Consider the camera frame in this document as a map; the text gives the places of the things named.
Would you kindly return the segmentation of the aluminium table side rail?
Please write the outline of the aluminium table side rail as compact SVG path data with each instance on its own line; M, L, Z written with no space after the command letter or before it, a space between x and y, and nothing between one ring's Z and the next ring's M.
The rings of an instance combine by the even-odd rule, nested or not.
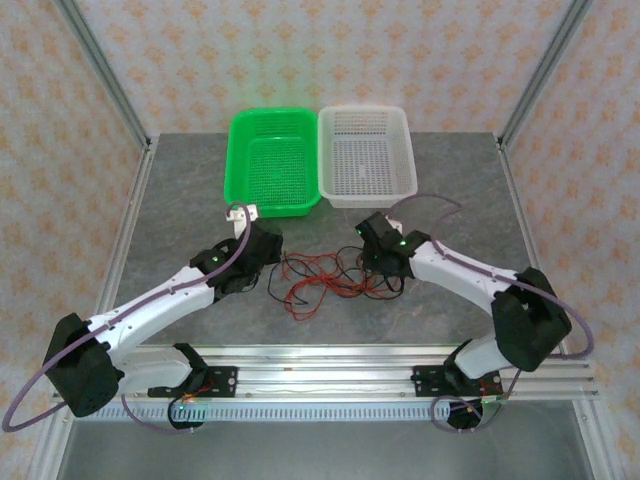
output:
M542 267L540 265L536 244L532 235L529 221L526 218L524 203L522 202L520 195L517 191L515 177L509 163L507 149L501 142L500 138L496 140L496 148L497 148L500 162L504 171L504 175L508 183L510 195L514 203L514 207L518 217L522 236L526 246L528 258L531 262L531 265L534 268L541 270ZM567 337L565 337L560 342L560 345L557 347L558 352L553 353L551 355L551 358L557 359L557 360L563 360L563 361L587 360L593 353L594 347L595 347L594 334L590 326L588 325L586 320L583 318L583 316L574 307L570 306L567 302L565 302L561 298L558 298L556 295L551 294L550 301L556 306L558 306L559 308L561 308L568 317L571 317L575 321L575 323L580 326L583 332L583 336L585 337L585 346L578 351L573 351L568 347Z
M140 157L140 162L131 182L128 198L125 201L124 211L121 215L115 243L113 245L109 261L106 264L102 287L94 307L95 314L102 314L111 310L115 304L131 239L158 143L159 137L152 137L143 149Z

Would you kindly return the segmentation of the aluminium frame post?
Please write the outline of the aluminium frame post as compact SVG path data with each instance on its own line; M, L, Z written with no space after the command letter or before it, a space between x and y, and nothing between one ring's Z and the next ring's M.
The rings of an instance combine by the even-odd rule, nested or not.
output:
M78 3L76 0L53 0L53 2L79 41L81 49L105 87L133 139L142 149L148 148L151 144L151 137L135 112Z
M501 151L506 152L514 143L538 97L543 92L547 82L559 65L565 50L581 26L592 3L593 0L571 0L551 41L509 116L502 133L496 137L497 145Z

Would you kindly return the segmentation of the white plastic mesh basket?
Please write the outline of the white plastic mesh basket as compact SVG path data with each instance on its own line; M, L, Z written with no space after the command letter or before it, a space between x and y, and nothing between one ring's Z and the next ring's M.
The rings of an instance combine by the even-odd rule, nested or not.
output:
M318 188L334 208L389 208L418 180L406 114L395 106L329 106L318 114Z

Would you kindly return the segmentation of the green plastic mesh basket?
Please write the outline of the green plastic mesh basket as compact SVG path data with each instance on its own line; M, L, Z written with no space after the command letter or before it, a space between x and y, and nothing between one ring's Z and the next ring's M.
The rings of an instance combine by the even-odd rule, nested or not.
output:
M317 116L306 108L249 109L229 127L224 199L266 218L308 215L321 199Z

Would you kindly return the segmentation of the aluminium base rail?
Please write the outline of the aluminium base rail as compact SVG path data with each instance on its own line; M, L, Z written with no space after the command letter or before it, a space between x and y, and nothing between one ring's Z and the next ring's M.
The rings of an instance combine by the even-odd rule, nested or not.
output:
M451 345L243 345L196 349L214 366L238 368L236 398L251 401L414 401L410 376L440 365ZM599 396L588 360L548 359L531 373L500 371L515 383L514 401L582 400Z

